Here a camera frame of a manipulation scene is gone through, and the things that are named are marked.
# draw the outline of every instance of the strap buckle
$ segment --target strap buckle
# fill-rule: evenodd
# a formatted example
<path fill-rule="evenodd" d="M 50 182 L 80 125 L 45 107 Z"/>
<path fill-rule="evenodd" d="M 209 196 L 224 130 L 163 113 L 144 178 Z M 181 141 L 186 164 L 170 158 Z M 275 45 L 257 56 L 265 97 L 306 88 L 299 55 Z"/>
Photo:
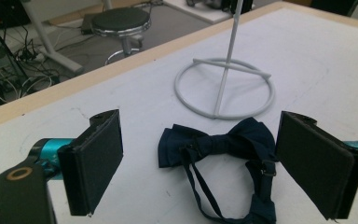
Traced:
<path fill-rule="evenodd" d="M 275 176 L 277 172 L 275 171 L 275 161 L 261 161 L 262 169 L 261 174 L 264 176 Z"/>

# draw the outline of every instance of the floor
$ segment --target floor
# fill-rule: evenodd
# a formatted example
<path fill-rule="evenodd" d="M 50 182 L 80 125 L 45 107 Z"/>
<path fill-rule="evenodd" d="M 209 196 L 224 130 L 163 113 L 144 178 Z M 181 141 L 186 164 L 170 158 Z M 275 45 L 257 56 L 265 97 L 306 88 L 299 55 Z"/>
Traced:
<path fill-rule="evenodd" d="M 280 0 L 254 0 L 254 8 L 262 7 L 276 1 Z M 152 6 L 152 25 L 143 33 L 144 41 L 142 50 L 152 49 L 163 43 L 211 26 L 213 23 L 200 19 L 199 15 L 195 15 L 194 13 L 187 13 L 176 7 L 167 6 L 163 1 L 159 2 L 162 4 L 154 4 Z M 21 65 L 28 76 L 28 79 L 26 80 L 27 86 L 23 88 L 25 90 L 22 90 L 22 94 L 19 94 L 16 91 L 5 92 L 4 96 L 8 102 L 100 68 L 104 66 L 104 62 L 109 55 L 121 50 L 119 40 L 113 37 L 82 35 L 80 31 L 81 24 L 82 20 L 71 21 L 55 27 L 46 27 L 46 30 L 48 30 L 48 37 L 54 48 L 60 54 L 83 65 L 83 73 L 74 74 L 62 65 L 45 58 L 42 53 L 38 54 L 37 49 L 41 47 L 42 44 L 38 38 L 34 38 L 28 45 L 27 50 L 31 51 L 36 58 L 21 61 Z M 11 44 L 15 43 L 20 46 L 18 48 L 20 50 L 10 48 L 17 56 L 21 56 L 21 53 L 23 52 L 21 51 L 21 48 L 24 46 L 23 43 L 25 42 L 25 34 L 23 30 L 25 30 L 24 27 L 15 28 L 13 33 L 20 36 L 12 38 L 11 43 L 8 44 L 9 47 L 11 47 Z M 27 33 L 28 40 L 32 38 L 31 33 L 32 30 L 30 28 L 30 31 Z M 116 57 L 112 63 L 121 59 L 123 59 L 122 56 Z"/>
<path fill-rule="evenodd" d="M 254 0 L 254 4 L 255 8 L 257 8 L 276 1 L 279 0 Z M 162 6 L 153 6 L 151 16 L 152 26 L 143 33 L 144 41 L 142 50 L 151 49 L 211 25 L 205 20 L 165 4 Z M 80 24 L 72 24 L 74 27 L 78 27 L 79 25 Z M 85 68 L 84 73 L 104 66 L 107 57 L 111 53 L 121 49 L 120 42 L 115 38 L 82 35 L 77 28 L 58 28 L 55 32 L 50 34 L 50 39 L 61 54 L 82 64 Z M 63 79 L 74 76 L 74 74 L 71 74 L 71 72 L 65 70 L 62 66 L 54 63 L 51 66 L 61 74 L 65 74 Z"/>

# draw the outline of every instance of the gray floor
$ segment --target gray floor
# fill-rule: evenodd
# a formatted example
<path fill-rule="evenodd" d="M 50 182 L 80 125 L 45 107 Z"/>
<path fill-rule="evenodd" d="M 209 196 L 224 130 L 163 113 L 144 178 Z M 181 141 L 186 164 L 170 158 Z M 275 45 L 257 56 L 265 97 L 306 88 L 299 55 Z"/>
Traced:
<path fill-rule="evenodd" d="M 254 4 L 257 8 L 276 1 L 279 0 L 254 0 Z M 211 25 L 167 6 L 153 6 L 151 17 L 152 26 L 143 33 L 142 50 L 152 49 Z M 50 38 L 55 40 L 56 49 L 64 48 L 60 50 L 60 53 L 84 66 L 83 74 L 102 67 L 110 54 L 121 49 L 120 42 L 113 37 L 82 35 L 79 29 L 59 28 L 50 34 Z M 62 74 L 61 80 L 75 76 L 58 64 L 50 62 L 49 67 Z"/>

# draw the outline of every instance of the stool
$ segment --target stool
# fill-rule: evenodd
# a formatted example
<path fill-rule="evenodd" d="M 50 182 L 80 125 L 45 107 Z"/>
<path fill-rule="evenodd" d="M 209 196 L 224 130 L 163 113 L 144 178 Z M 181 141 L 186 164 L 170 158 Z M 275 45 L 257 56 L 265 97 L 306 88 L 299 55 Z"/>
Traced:
<path fill-rule="evenodd" d="M 121 41 L 123 50 L 117 51 L 109 56 L 105 65 L 118 54 L 124 54 L 124 57 L 130 56 L 133 49 L 130 37 L 138 35 L 147 30 L 151 25 L 150 13 L 137 7 L 120 7 L 106 10 L 96 15 L 91 21 L 92 32 L 100 36 L 114 36 Z M 140 47 L 142 46 L 142 38 L 138 38 Z"/>

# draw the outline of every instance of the vertical pole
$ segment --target vertical pole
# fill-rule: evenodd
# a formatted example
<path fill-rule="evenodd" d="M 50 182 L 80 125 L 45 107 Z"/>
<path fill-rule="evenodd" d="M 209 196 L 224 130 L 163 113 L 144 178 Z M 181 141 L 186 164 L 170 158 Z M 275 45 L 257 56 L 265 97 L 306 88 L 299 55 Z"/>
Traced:
<path fill-rule="evenodd" d="M 237 3 L 237 8 L 235 10 L 234 24 L 232 26 L 231 38 L 230 38 L 230 41 L 229 41 L 228 53 L 227 53 L 227 58 L 226 58 L 226 67 L 225 67 L 225 71 L 223 73 L 222 82 L 220 84 L 220 90 L 219 90 L 219 94 L 217 96 L 217 102 L 216 102 L 216 105 L 214 107 L 214 113 L 213 114 L 215 116 L 219 115 L 220 105 L 222 104 L 222 98 L 223 98 L 223 93 L 225 91 L 227 74 L 228 74 L 228 65 L 230 65 L 230 63 L 231 63 L 232 50 L 234 48 L 235 36 L 237 35 L 237 30 L 238 30 L 238 24 L 239 24 L 239 21 L 240 21 L 242 4 L 243 4 L 243 0 L 239 0 L 238 3 Z"/>
<path fill-rule="evenodd" d="M 103 4 L 106 9 L 113 9 L 111 0 L 103 0 Z"/>

